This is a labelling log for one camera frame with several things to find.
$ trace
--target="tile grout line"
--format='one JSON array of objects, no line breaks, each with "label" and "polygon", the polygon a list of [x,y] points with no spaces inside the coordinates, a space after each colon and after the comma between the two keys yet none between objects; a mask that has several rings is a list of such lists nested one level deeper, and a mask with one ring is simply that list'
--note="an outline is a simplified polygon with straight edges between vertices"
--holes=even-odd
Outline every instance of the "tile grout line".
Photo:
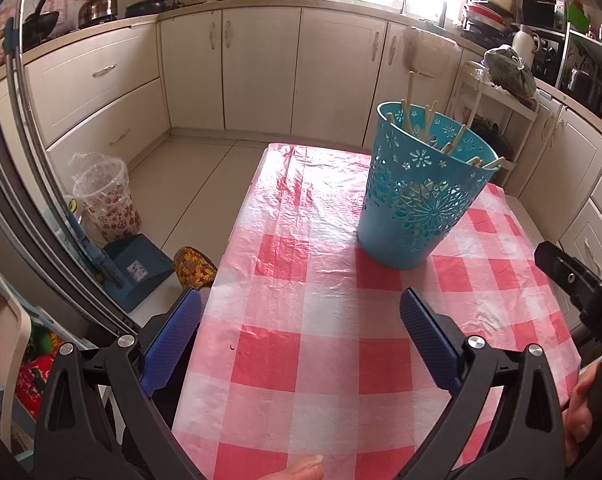
[{"label": "tile grout line", "polygon": [[232,144],[231,146],[227,147],[227,151],[225,152],[225,154],[221,157],[221,160],[219,160],[219,163],[217,163],[217,165],[215,166],[215,168],[210,172],[209,175],[207,175],[207,178],[205,180],[205,182],[201,185],[201,187],[199,188],[199,190],[195,193],[194,197],[192,197],[192,200],[190,200],[190,203],[188,204],[187,208],[185,208],[185,210],[183,211],[183,213],[181,214],[181,216],[179,217],[179,219],[177,220],[177,222],[174,224],[174,227],[172,228],[172,230],[170,231],[170,234],[168,234],[168,237],[165,238],[165,241],[162,243],[161,245],[161,251],[163,250],[163,248],[165,247],[165,244],[168,243],[168,241],[170,240],[170,237],[172,236],[172,233],[174,233],[174,230],[177,228],[177,226],[179,225],[179,222],[181,222],[181,220],[183,219],[183,217],[185,216],[185,213],[188,212],[188,209],[190,209],[190,206],[192,205],[192,202],[194,202],[194,200],[196,199],[196,197],[199,195],[199,193],[201,192],[201,190],[203,189],[203,187],[207,184],[207,181],[210,180],[210,177],[213,175],[213,173],[217,170],[217,168],[221,165],[221,163],[223,162],[223,159],[225,159],[225,157],[227,156],[228,153],[230,153],[230,150],[235,146],[236,144],[236,140],[235,143]]}]

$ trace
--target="stainless steel kettle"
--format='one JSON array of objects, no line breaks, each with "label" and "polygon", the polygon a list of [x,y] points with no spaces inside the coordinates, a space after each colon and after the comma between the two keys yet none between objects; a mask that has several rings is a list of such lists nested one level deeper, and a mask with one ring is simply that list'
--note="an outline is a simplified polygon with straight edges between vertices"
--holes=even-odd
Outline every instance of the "stainless steel kettle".
[{"label": "stainless steel kettle", "polygon": [[98,25],[116,20],[118,2],[116,0],[88,0],[79,9],[79,28]]}]

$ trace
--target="blue plastic basket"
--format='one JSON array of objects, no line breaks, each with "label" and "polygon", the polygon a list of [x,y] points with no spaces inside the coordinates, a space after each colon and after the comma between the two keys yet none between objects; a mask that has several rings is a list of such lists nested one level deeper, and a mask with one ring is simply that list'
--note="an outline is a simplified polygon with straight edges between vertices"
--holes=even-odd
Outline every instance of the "blue plastic basket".
[{"label": "blue plastic basket", "polygon": [[[386,120],[388,112],[396,124]],[[461,127],[444,115],[435,115],[426,144],[402,130],[401,103],[380,104],[377,113],[357,236],[376,261],[393,269],[411,269],[424,263],[498,171],[475,168],[466,161],[479,156],[488,164],[497,155],[470,130],[453,152],[441,153]],[[412,105],[410,119],[418,134],[425,126],[425,108]]]}]

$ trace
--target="red and white tablecloth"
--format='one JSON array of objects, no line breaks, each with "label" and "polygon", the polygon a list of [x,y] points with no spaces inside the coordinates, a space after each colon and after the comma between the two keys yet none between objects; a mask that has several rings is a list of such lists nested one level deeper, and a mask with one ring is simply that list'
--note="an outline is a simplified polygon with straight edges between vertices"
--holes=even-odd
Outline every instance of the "red and white tablecloth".
[{"label": "red and white tablecloth", "polygon": [[[504,192],[489,184],[425,265],[388,269],[357,243],[369,159],[265,151],[174,420],[207,479],[254,480],[309,454],[324,455],[327,480],[391,479],[449,399],[399,319],[408,286],[495,348],[538,342],[561,402],[576,383],[578,353]],[[487,433],[492,393],[461,462]]]}]

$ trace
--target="human hand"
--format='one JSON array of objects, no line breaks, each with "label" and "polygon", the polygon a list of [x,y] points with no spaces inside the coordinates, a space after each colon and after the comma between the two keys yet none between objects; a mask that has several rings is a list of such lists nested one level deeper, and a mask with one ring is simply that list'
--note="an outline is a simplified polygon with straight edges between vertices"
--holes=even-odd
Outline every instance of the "human hand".
[{"label": "human hand", "polygon": [[321,480],[323,478],[323,457],[309,456],[291,465],[285,471],[264,476],[261,480]]},{"label": "human hand", "polygon": [[564,438],[566,440],[566,467],[571,466],[579,457],[579,444],[592,430],[592,413],[588,408],[588,393],[594,383],[599,361],[590,364],[572,390],[570,404],[561,416],[564,420]]}]

